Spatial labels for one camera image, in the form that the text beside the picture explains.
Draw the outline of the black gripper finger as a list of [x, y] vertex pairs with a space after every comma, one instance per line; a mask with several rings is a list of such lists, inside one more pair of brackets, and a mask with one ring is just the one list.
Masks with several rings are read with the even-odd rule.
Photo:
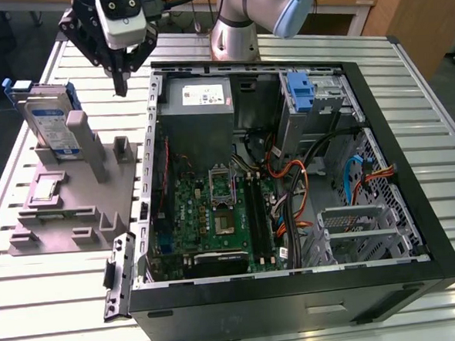
[[132, 72], [136, 72], [145, 62], [145, 60], [150, 56], [152, 51], [154, 51], [157, 45], [157, 35], [158, 31], [153, 26], [147, 26], [147, 30], [144, 36], [143, 41], [133, 47], [131, 51], [123, 49], [120, 57], [120, 66], [121, 69], [121, 87], [120, 95], [125, 96], [127, 93], [127, 80], [130, 77]]
[[59, 30], [62, 31], [68, 40], [74, 44], [74, 46], [89, 60], [89, 62], [91, 62], [93, 66], [103, 67], [106, 75], [113, 80], [116, 95], [120, 96], [119, 53], [117, 51], [113, 51], [107, 44], [105, 49], [93, 49], [87, 46], [78, 37], [76, 26], [77, 18], [75, 17], [72, 8], [68, 8], [59, 22]]

